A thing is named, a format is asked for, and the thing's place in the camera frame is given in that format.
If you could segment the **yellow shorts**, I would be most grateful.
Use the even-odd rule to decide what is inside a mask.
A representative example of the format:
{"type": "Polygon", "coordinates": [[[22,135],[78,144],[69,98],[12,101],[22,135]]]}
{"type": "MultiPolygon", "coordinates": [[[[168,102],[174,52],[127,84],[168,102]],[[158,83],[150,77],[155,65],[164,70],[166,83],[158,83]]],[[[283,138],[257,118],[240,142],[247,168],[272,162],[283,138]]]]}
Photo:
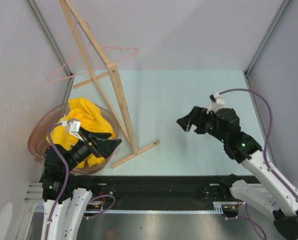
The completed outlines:
{"type": "Polygon", "coordinates": [[[81,121],[80,127],[90,132],[111,133],[112,136],[109,139],[118,139],[117,132],[103,117],[100,107],[87,98],[78,97],[70,99],[69,107],[69,113],[58,121],[55,128],[51,130],[50,135],[47,136],[47,141],[51,146],[45,151],[45,168],[62,175],[66,170],[65,164],[68,165],[68,171],[72,171],[75,168],[83,168],[85,164],[91,167],[101,164],[106,159],[90,155],[82,162],[70,161],[70,150],[79,139],[70,135],[66,131],[66,127],[59,124],[60,121],[78,119],[81,121]]]}

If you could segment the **pink wire hanger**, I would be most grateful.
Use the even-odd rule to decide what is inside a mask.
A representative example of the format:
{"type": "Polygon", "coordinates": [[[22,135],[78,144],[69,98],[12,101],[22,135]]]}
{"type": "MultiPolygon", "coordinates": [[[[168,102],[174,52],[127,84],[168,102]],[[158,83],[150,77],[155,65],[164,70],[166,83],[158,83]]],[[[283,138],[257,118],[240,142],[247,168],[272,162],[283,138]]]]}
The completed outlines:
{"type": "MultiPolygon", "coordinates": [[[[70,59],[68,62],[64,63],[64,64],[62,65],[61,68],[59,68],[59,69],[57,69],[56,71],[50,73],[50,74],[47,76],[47,81],[50,82],[50,83],[55,83],[55,82],[59,82],[59,81],[62,81],[62,80],[69,79],[70,76],[68,76],[68,77],[64,77],[64,78],[55,79],[55,80],[51,80],[51,77],[52,77],[53,75],[57,74],[59,71],[64,70],[64,68],[65,68],[68,64],[70,64],[71,62],[73,62],[73,61],[74,61],[75,59],[77,59],[79,56],[86,54],[86,51],[87,51],[91,46],[93,46],[93,45],[92,45],[92,41],[89,41],[89,45],[88,45],[86,48],[83,48],[83,49],[82,49],[76,56],[74,56],[74,57],[73,57],[72,59],[70,59]]],[[[94,49],[96,50],[97,54],[100,56],[100,59],[103,60],[103,61],[104,61],[104,57],[106,57],[106,55],[105,55],[104,51],[102,50],[102,48],[105,48],[105,49],[118,49],[118,50],[121,50],[121,51],[127,51],[127,50],[133,50],[133,51],[134,51],[133,54],[130,54],[130,55],[128,55],[128,56],[125,56],[125,57],[123,57],[123,58],[120,58],[120,59],[116,60],[115,63],[121,62],[121,61],[126,60],[126,59],[128,59],[128,58],[131,58],[131,57],[135,56],[135,55],[138,53],[138,49],[137,49],[136,47],[126,47],[126,48],[121,48],[121,47],[117,47],[117,46],[99,46],[99,48],[101,49],[101,52],[97,51],[97,48],[96,48],[95,46],[93,46],[93,47],[94,47],[94,49]]],[[[100,66],[100,67],[98,67],[98,68],[91,69],[91,70],[89,70],[89,71],[87,71],[87,72],[84,72],[84,74],[85,74],[85,73],[90,73],[90,72],[92,72],[92,71],[94,71],[94,70],[101,69],[101,68],[103,68],[103,67],[106,67],[107,64],[108,64],[108,62],[109,62],[109,60],[107,59],[106,61],[104,61],[104,64],[103,64],[102,66],[100,66]]]]}

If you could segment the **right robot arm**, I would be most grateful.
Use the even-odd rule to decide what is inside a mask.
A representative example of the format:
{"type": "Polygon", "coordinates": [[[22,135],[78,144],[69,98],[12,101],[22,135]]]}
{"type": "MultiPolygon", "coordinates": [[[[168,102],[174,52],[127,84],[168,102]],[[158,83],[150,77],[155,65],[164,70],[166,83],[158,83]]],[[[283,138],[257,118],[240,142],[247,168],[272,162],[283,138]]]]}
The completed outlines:
{"type": "Polygon", "coordinates": [[[195,106],[191,112],[176,121],[185,131],[195,126],[195,133],[209,134],[223,143],[228,157],[235,160],[267,190],[263,193],[244,180],[231,175],[231,182],[219,188],[220,196],[230,201],[233,198],[244,201],[273,221],[276,230],[286,240],[298,239],[298,190],[296,196],[289,191],[291,183],[274,166],[264,160],[264,151],[259,143],[241,130],[239,117],[232,108],[208,111],[195,106]]]}

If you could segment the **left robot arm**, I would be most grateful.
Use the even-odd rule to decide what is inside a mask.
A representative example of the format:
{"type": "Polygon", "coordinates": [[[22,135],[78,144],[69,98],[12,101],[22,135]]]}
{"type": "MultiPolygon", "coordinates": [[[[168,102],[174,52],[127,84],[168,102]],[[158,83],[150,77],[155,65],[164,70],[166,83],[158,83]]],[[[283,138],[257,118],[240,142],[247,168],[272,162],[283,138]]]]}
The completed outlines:
{"type": "Polygon", "coordinates": [[[71,171],[88,157],[108,159],[122,142],[110,132],[91,132],[82,127],[73,132],[74,145],[65,148],[54,142],[45,150],[41,177],[44,201],[43,240],[74,240],[90,201],[99,194],[92,176],[74,176],[71,171]]]}

